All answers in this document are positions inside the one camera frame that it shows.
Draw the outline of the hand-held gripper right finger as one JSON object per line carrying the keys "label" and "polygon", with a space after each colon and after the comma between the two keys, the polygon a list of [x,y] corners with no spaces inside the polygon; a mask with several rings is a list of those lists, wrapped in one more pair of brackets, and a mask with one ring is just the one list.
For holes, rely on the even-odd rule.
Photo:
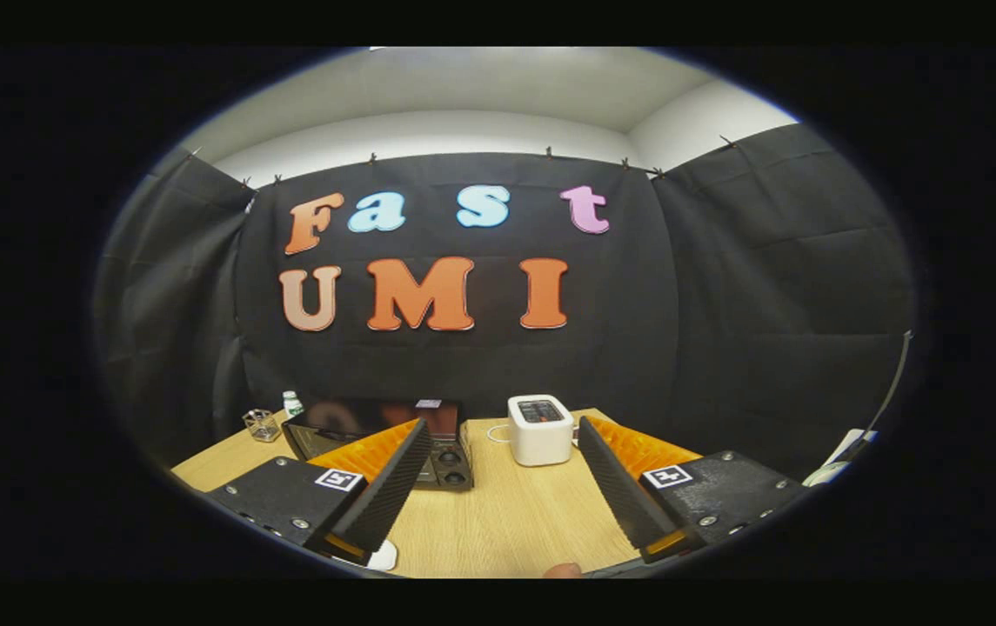
{"label": "hand-held gripper right finger", "polygon": [[703,456],[600,416],[578,420],[578,448],[647,565],[727,542],[807,492],[736,450]]}

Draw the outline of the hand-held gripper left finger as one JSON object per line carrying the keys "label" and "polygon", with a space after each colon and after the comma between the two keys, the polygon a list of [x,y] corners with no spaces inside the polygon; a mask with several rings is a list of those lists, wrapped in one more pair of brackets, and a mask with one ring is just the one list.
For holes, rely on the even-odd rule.
{"label": "hand-held gripper left finger", "polygon": [[418,417],[308,461],[272,458],[206,495],[288,543],[366,566],[389,537],[432,445]]}

